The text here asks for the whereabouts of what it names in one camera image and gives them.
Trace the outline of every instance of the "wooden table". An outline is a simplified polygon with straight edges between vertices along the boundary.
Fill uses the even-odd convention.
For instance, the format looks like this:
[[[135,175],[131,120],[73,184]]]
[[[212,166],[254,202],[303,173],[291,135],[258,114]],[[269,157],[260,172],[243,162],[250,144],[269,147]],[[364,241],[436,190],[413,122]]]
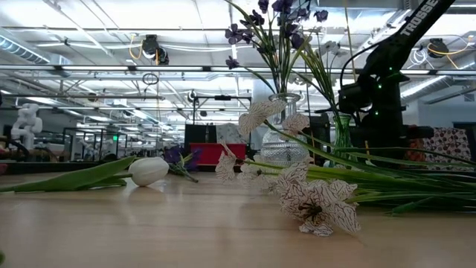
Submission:
[[[0,185],[44,179],[3,176]],[[148,188],[0,194],[7,267],[476,267],[476,217],[387,217],[359,208],[362,230],[298,231],[276,197],[170,176]]]

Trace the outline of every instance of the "red panel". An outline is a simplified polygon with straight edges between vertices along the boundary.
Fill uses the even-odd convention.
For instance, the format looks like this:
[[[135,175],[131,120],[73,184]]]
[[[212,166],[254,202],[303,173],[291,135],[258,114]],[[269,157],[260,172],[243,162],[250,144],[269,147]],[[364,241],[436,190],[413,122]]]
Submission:
[[[239,159],[245,158],[246,144],[226,144],[231,152]],[[192,152],[196,149],[202,149],[202,154],[198,160],[199,165],[217,165],[222,151],[225,148],[221,144],[190,143]]]

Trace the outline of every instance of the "tulip bud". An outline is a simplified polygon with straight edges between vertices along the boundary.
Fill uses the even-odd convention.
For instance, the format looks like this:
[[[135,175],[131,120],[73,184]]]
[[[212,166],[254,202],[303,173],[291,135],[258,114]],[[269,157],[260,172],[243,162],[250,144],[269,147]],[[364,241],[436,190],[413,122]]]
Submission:
[[[139,186],[148,186],[163,179],[168,171],[169,164],[160,157],[139,159],[129,167],[132,181]]]

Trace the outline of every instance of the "ceiling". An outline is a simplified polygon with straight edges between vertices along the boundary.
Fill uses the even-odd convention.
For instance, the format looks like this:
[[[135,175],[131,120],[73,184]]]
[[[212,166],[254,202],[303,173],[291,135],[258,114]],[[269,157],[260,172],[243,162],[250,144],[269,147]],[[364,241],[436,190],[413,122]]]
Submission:
[[[233,0],[243,10],[257,9],[255,0]],[[318,40],[314,38],[312,45],[318,47],[328,41],[341,44],[342,57],[331,53],[329,58],[333,68],[341,68],[353,53],[366,48],[387,36],[393,34],[403,24],[408,16],[406,4],[412,1],[349,1],[347,12],[350,24],[350,34],[347,35],[346,13],[340,1],[312,1],[314,10],[329,11],[328,20],[318,24],[314,19],[303,23],[305,30],[316,26],[324,27],[324,34]],[[0,0],[0,27],[6,34],[14,36],[23,45],[36,50],[41,55],[61,55],[74,65],[155,65],[150,60],[141,57],[135,60],[131,56],[139,55],[137,48],[146,34],[157,34],[158,41],[166,49],[171,66],[224,66],[225,60],[232,55],[232,47],[224,36],[225,29],[231,23],[238,23],[242,18],[237,10],[223,0],[63,0],[57,1],[61,11],[53,9],[43,0]],[[427,45],[429,39],[441,38],[450,52],[457,52],[451,60],[458,63],[467,57],[474,56],[474,40],[476,25],[476,1],[456,1],[452,9],[427,32],[419,45]],[[405,68],[411,69],[456,69],[447,57],[441,59],[425,58],[418,51],[413,51]],[[367,54],[357,58],[356,68],[365,64]],[[237,59],[242,66],[264,66],[259,54],[246,44],[238,44]],[[29,62],[0,50],[1,64],[30,64]],[[296,67],[304,67],[302,61],[296,62]],[[191,112],[165,111],[166,108],[190,108],[187,95],[193,90],[199,96],[231,95],[252,97],[260,83],[249,74],[215,73],[215,72],[160,72],[161,82],[147,86],[140,77],[145,73],[137,72],[139,77],[132,82],[124,77],[123,72],[81,72],[73,71],[71,76],[64,78],[45,71],[15,71],[3,72],[0,75],[0,86],[10,93],[58,94],[66,90],[70,95],[86,95],[95,92],[99,95],[163,96],[157,101],[154,98],[141,100],[129,99],[124,106],[159,108],[156,111],[144,111],[149,117],[171,125],[183,125],[191,118]],[[352,83],[352,75],[347,75],[344,83]],[[34,82],[18,83],[19,79]],[[415,81],[425,77],[413,77]],[[303,97],[298,109],[307,109],[306,87],[289,84],[289,91],[301,94]],[[444,95],[440,91],[436,97]],[[432,99],[426,95],[425,101]],[[86,99],[57,100],[56,106],[111,106],[104,100],[89,102]],[[208,116],[198,117],[203,124],[210,120],[219,122],[236,122],[240,113],[245,111],[246,102],[237,100],[220,101],[207,100],[201,106],[209,110]],[[309,105],[311,109],[326,107],[325,100],[314,89],[309,90]],[[92,111],[77,111],[81,115],[97,115]],[[101,116],[110,117],[116,122],[127,123],[130,117],[124,117],[117,110],[101,112]]]

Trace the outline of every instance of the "clear vase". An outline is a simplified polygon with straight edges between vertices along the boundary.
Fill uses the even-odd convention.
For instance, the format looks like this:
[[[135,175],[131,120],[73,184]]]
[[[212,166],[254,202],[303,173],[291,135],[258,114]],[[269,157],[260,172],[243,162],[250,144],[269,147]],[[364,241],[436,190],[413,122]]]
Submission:
[[[351,148],[352,141],[350,140],[350,115],[339,115],[341,124],[338,124],[335,116],[333,117],[335,124],[335,141],[333,144],[339,148]],[[357,160],[356,157],[350,156],[346,153],[332,151],[332,154],[339,156],[344,159]],[[330,166],[334,167],[335,163],[330,162]]]
[[[300,95],[292,93],[280,93],[269,96],[270,101],[285,101],[286,108],[279,114],[273,115],[270,123],[278,130],[283,130],[283,121],[290,115],[298,112],[296,103]],[[307,142],[306,137],[298,135],[301,141]],[[263,136],[261,156],[264,162],[270,165],[288,167],[296,162],[303,161],[309,155],[309,151],[293,140],[286,140],[281,134],[268,130]]]

